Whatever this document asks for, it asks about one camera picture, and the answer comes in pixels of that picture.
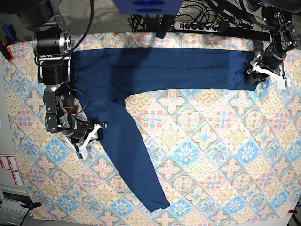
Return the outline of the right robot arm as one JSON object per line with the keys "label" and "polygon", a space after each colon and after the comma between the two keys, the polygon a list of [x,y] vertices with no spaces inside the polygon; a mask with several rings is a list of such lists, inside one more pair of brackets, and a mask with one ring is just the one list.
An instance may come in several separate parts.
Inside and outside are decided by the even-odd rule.
{"label": "right robot arm", "polygon": [[87,145],[98,140],[98,130],[107,125],[77,118],[75,107],[69,110],[71,36],[56,0],[19,0],[15,14],[34,32],[33,51],[38,65],[38,83],[45,85],[45,127],[52,134],[61,133],[79,159],[88,157]]}

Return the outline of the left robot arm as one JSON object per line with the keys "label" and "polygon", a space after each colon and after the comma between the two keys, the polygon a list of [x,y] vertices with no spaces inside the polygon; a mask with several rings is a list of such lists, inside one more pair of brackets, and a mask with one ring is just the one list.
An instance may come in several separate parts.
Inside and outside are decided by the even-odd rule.
{"label": "left robot arm", "polygon": [[261,44],[254,44],[254,60],[247,70],[251,86],[265,82],[270,77],[277,81],[279,89],[291,87],[291,80],[285,74],[284,60],[288,51],[298,48],[300,35],[292,23],[292,15],[301,14],[299,0],[247,0],[247,7],[255,12],[261,8],[264,24],[253,15],[249,19],[261,28],[269,31],[271,43],[263,49]]}

